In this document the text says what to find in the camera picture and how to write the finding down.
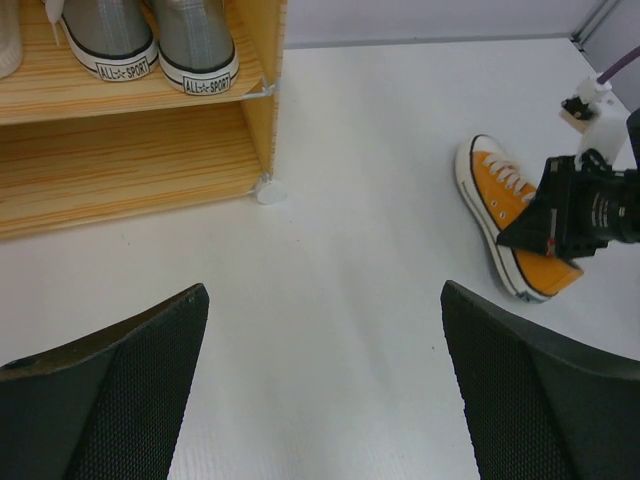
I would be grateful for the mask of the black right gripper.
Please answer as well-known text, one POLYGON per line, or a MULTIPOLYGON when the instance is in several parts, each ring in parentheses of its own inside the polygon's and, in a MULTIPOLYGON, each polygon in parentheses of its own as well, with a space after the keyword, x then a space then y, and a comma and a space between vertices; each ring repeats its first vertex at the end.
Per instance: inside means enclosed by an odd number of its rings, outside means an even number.
POLYGON ((565 260, 611 241, 639 241, 639 170, 616 171, 593 147, 548 159, 533 199, 497 237, 498 245, 565 260))

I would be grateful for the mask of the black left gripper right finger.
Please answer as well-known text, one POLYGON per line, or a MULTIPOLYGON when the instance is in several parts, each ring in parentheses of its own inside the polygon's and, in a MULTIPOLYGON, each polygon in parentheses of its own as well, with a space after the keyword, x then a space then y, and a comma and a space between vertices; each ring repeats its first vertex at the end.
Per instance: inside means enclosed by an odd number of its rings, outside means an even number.
POLYGON ((514 315, 454 281, 440 302, 481 478, 638 478, 638 361, 514 315))

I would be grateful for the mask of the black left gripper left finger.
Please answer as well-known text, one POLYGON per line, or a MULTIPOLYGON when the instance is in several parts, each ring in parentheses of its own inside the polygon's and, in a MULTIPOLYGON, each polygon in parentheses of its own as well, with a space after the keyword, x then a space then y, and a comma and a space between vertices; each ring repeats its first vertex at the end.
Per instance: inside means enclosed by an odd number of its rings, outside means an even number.
POLYGON ((196 284, 1 368, 4 479, 167 478, 207 324, 196 284))

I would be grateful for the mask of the orange sneaker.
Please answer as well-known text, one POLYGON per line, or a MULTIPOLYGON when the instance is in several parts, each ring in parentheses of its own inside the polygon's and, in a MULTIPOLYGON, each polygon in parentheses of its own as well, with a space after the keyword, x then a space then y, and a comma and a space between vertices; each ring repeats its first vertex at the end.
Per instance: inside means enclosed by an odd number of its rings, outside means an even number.
POLYGON ((544 303, 584 274, 573 261, 498 244, 498 235, 524 212, 536 187, 494 138, 479 134, 462 143, 456 152, 454 171, 459 193, 480 227, 498 276, 511 295, 526 302, 544 303))

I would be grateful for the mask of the grey sneaker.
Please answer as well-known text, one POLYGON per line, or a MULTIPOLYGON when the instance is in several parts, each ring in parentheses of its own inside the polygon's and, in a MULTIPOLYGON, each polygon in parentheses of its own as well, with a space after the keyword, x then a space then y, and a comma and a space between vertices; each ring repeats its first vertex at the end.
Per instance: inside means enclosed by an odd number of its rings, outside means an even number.
POLYGON ((128 82, 149 75, 159 60, 154 33, 141 3, 131 0, 65 0, 44 3, 52 26, 91 75, 128 82))
POLYGON ((228 91, 239 72, 235 43, 220 0, 149 1, 158 33, 160 66, 177 90, 191 96, 228 91))

